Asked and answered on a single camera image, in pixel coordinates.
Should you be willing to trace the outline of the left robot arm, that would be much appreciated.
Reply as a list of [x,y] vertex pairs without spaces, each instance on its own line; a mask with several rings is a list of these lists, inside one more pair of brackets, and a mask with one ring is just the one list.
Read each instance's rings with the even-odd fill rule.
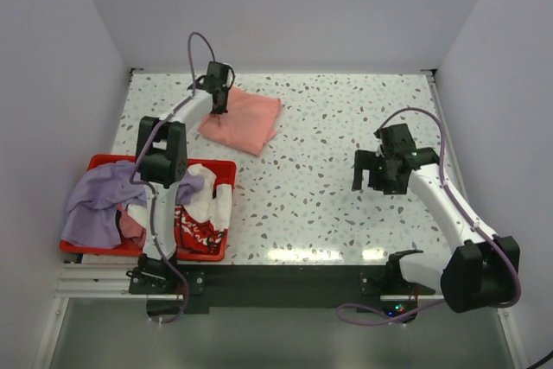
[[227,112],[234,80],[230,65],[212,60],[206,74],[193,77],[188,95],[179,104],[163,116],[146,116],[139,123],[130,183],[145,188],[148,222],[143,254],[129,273],[135,284],[169,293],[184,279],[177,270],[174,210],[188,169],[187,128],[206,115]]

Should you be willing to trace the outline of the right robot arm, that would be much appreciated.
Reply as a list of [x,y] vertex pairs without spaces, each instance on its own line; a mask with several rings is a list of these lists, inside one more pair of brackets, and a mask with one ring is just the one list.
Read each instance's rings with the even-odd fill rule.
[[417,147],[407,124],[381,127],[374,136],[376,150],[355,153],[352,189],[366,184],[384,195],[413,193],[451,256],[441,261],[418,249],[392,253],[373,283],[397,294],[422,285],[441,294],[456,313],[512,306],[521,295],[517,241],[499,236],[476,214],[446,174],[442,153]]

